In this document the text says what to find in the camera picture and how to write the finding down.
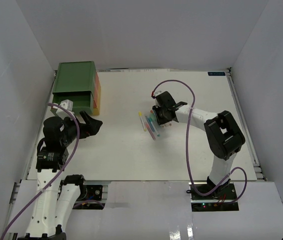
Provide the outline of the green top drawer box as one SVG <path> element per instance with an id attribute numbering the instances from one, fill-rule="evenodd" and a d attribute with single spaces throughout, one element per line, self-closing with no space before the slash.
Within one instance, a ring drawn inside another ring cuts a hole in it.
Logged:
<path id="1" fill-rule="evenodd" d="M 61 62 L 58 65 L 52 102 L 60 104 L 64 100 L 73 102 L 72 111 L 93 113 L 96 97 L 96 66 L 93 61 Z"/>

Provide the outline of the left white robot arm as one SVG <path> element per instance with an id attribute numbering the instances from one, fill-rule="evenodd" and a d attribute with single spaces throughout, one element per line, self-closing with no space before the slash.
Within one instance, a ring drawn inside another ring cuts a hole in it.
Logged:
<path id="1" fill-rule="evenodd" d="M 98 133 L 102 121 L 81 111 L 83 123 L 74 117 L 53 116 L 43 123 L 44 137 L 36 150 L 37 194 L 23 240 L 65 240 L 66 226 L 77 200 L 87 195 L 84 176 L 65 175 L 64 166 L 73 156 L 68 146 Z"/>

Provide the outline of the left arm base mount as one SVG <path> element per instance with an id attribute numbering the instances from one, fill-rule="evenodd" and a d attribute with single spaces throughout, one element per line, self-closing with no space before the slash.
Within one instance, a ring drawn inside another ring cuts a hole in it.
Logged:
<path id="1" fill-rule="evenodd" d="M 104 186 L 97 184 L 83 185 L 83 193 L 75 201 L 73 209 L 75 210 L 103 210 L 105 207 L 105 198 L 103 197 Z"/>

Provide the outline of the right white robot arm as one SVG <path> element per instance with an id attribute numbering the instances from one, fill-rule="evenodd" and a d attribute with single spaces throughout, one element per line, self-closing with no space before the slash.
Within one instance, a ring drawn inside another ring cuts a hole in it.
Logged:
<path id="1" fill-rule="evenodd" d="M 191 191 L 198 196 L 220 199 L 230 183 L 230 176 L 238 168 L 232 168 L 237 153 L 246 139 L 233 115 L 224 110 L 220 113 L 200 110 L 186 102 L 176 102 L 168 91 L 152 93 L 155 105 L 152 111 L 158 125 L 172 121 L 186 124 L 186 165 L 191 182 Z M 209 148 L 213 154 L 211 171 L 206 180 L 207 191 L 202 192 L 195 184 L 189 160 L 189 130 L 196 127 L 205 132 Z"/>

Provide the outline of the teal highlighter marker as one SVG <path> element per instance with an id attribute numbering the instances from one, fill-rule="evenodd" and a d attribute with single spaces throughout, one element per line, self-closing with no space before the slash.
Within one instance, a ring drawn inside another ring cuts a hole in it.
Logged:
<path id="1" fill-rule="evenodd" d="M 154 123 L 157 122 L 157 118 L 156 118 L 156 116 L 155 116 L 153 113 L 150 113 L 150 114 L 149 114 L 149 118 L 150 118 Z"/>

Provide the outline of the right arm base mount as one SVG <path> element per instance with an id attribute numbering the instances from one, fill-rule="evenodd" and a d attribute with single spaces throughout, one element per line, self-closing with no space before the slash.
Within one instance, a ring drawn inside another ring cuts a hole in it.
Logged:
<path id="1" fill-rule="evenodd" d="M 239 204 L 235 199 L 237 192 L 235 185 L 230 183 L 219 192 L 211 195 L 201 196 L 197 194 L 191 185 L 186 191 L 190 194 L 191 209 L 193 212 L 236 212 L 239 211 Z"/>

